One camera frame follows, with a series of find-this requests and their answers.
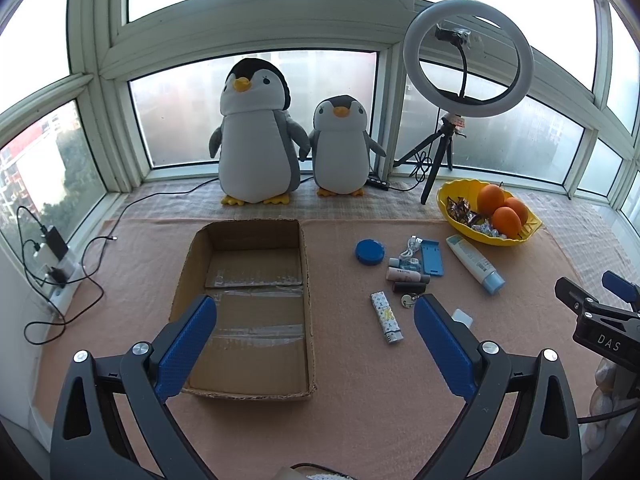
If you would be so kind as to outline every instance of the cardboard box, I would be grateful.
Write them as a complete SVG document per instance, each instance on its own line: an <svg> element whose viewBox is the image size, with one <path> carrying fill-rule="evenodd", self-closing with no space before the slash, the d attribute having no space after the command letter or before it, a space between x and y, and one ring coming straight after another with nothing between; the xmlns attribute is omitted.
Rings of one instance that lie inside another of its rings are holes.
<svg viewBox="0 0 640 480"><path fill-rule="evenodd" d="M196 233L172 304L177 319L209 294L216 327L183 391L295 400L315 389L305 242L295 220L213 222Z"/></svg>

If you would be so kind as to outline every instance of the light blue cap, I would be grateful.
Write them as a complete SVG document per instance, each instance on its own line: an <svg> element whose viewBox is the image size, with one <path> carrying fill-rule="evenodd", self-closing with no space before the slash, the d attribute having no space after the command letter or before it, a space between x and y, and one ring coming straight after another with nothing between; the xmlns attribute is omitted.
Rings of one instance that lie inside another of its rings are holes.
<svg viewBox="0 0 640 480"><path fill-rule="evenodd" d="M491 274L489 274L484 281L482 282L482 286L486 289L489 294L495 294L502 288L505 281L502 276L498 274L497 270L494 270Z"/></svg>

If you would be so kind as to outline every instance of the large penguin plush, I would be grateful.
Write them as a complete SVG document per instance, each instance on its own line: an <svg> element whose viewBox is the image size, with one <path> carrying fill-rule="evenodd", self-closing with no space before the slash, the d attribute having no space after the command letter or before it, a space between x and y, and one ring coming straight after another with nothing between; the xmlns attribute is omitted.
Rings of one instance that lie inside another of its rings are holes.
<svg viewBox="0 0 640 480"><path fill-rule="evenodd" d="M220 151L223 204L288 204L300 185L300 167L292 140L308 150L302 126L285 112L289 87L268 61L241 59L226 77L220 97L222 124L209 139L211 158Z"/></svg>
<svg viewBox="0 0 640 480"><path fill-rule="evenodd" d="M367 133L364 107L350 95L331 97L316 107L309 141L319 196L364 194L369 150L386 156L385 150ZM308 150L300 148L299 154L304 160Z"/></svg>

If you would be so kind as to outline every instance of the penguin belly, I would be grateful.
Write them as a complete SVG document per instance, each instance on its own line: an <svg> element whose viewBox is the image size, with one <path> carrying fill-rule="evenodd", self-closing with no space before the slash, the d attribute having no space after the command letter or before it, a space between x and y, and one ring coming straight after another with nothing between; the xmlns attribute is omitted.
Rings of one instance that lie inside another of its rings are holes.
<svg viewBox="0 0 640 480"><path fill-rule="evenodd" d="M226 194L257 203L289 189L291 168L271 110L225 117L220 186Z"/></svg>
<svg viewBox="0 0 640 480"><path fill-rule="evenodd" d="M319 133L314 157L318 186L338 194L352 193L369 176L369 150L362 132Z"/></svg>

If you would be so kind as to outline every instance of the penguin plush toy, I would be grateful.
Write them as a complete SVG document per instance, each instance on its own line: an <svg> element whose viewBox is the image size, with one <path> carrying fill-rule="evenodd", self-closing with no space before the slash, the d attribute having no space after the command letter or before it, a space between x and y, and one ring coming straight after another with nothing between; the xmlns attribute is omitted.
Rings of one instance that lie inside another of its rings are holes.
<svg viewBox="0 0 640 480"><path fill-rule="evenodd" d="M211 158L220 151L223 204L288 204L300 185L292 140L308 150L304 128L289 117L287 82L268 61L241 59L226 77L220 97L222 124L209 139Z"/></svg>
<svg viewBox="0 0 640 480"><path fill-rule="evenodd" d="M350 95L331 97L316 107L309 141L319 196L364 194L369 150L386 156L382 146L367 133L364 107ZM304 160L308 149L300 147L299 154Z"/></svg>

